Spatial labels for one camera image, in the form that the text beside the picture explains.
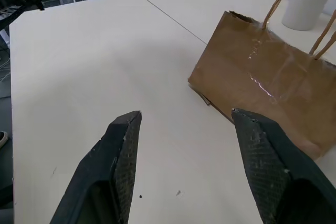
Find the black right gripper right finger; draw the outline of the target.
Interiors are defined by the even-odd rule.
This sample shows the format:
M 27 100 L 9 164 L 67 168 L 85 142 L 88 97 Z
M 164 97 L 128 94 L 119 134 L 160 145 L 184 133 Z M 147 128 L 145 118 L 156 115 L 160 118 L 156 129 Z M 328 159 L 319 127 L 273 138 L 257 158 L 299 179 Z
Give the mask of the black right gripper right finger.
M 243 109 L 232 119 L 263 223 L 335 223 L 335 187 L 279 124 Z

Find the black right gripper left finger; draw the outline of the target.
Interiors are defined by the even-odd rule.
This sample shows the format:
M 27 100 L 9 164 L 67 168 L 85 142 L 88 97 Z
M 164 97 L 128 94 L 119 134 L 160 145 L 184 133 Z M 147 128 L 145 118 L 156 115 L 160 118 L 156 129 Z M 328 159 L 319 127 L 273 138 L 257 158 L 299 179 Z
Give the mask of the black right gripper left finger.
M 128 223 L 141 111 L 111 122 L 77 166 L 51 223 Z

